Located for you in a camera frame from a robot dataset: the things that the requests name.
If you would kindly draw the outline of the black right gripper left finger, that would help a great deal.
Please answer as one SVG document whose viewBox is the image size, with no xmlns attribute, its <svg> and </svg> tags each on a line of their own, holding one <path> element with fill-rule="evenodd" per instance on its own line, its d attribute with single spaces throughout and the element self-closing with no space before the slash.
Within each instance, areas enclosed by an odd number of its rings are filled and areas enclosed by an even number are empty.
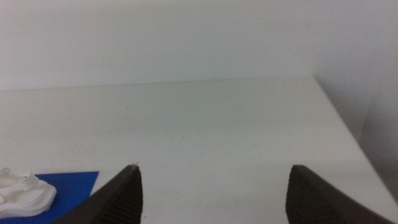
<svg viewBox="0 0 398 224">
<path fill-rule="evenodd" d="M 143 211 L 142 177 L 131 164 L 81 204 L 53 222 L 58 224 L 140 224 Z"/>
</svg>

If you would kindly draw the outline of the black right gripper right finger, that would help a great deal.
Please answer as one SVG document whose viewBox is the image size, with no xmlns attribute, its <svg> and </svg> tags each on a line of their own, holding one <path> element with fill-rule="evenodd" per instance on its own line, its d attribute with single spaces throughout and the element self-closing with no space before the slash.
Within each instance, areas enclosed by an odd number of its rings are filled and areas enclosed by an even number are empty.
<svg viewBox="0 0 398 224">
<path fill-rule="evenodd" d="M 303 165 L 292 166 L 285 212 L 290 224 L 393 224 Z"/>
</svg>

